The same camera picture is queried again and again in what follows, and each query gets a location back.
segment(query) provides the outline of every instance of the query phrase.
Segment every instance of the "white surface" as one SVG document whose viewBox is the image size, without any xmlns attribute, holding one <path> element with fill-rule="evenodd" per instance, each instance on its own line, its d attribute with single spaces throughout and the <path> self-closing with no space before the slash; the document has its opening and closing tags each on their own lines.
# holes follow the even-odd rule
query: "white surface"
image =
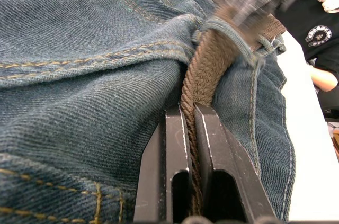
<svg viewBox="0 0 339 224">
<path fill-rule="evenodd" d="M 339 220 L 339 163 L 328 134 L 301 46 L 283 34 L 287 51 L 278 64 L 287 82 L 287 130 L 296 153 L 289 219 Z"/>
</svg>

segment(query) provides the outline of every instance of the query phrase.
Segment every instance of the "white logo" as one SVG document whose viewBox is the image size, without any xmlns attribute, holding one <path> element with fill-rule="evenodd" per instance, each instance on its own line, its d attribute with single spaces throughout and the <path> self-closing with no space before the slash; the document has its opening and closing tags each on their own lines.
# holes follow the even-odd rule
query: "white logo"
<svg viewBox="0 0 339 224">
<path fill-rule="evenodd" d="M 332 32 L 327 26 L 319 25 L 313 27 L 309 32 L 305 40 L 310 42 L 309 47 L 318 47 L 324 44 L 332 37 Z"/>
</svg>

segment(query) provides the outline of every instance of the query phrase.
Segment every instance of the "clip jaw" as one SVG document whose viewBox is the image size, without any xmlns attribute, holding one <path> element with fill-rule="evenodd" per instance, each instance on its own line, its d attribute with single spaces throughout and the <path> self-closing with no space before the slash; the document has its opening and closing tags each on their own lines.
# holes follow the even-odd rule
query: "clip jaw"
<svg viewBox="0 0 339 224">
<path fill-rule="evenodd" d="M 257 223 L 276 219 L 254 166 L 216 112 L 197 104 L 195 122 L 204 198 L 212 222 Z M 179 107 L 169 109 L 142 156 L 134 222 L 179 223 L 188 216 L 192 165 Z"/>
</svg>

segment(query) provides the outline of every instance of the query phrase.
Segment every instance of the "person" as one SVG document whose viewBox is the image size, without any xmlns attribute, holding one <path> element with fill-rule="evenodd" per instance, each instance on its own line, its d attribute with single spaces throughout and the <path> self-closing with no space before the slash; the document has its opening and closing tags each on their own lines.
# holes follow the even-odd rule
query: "person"
<svg viewBox="0 0 339 224">
<path fill-rule="evenodd" d="M 316 58 L 310 66 L 314 85 L 330 91 L 339 80 L 339 15 L 323 6 L 318 0 L 296 0 L 276 17 L 302 46 L 305 59 Z"/>
</svg>

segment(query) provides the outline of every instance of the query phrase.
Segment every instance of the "blue denim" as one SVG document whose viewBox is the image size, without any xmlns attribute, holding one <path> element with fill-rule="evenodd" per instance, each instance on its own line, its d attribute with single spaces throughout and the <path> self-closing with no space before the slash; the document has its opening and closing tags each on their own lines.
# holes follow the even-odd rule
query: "blue denim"
<svg viewBox="0 0 339 224">
<path fill-rule="evenodd" d="M 216 5 L 0 4 L 0 222 L 131 221 L 142 151 L 164 110 L 179 101 L 195 49 L 192 36 Z M 213 106 L 259 163 L 273 208 L 286 220 L 294 155 L 275 55 L 262 56 L 266 66 L 255 77 L 255 111 L 253 99 L 248 103 L 255 95 L 249 95 L 253 69 L 237 63 L 222 78 Z"/>
</svg>

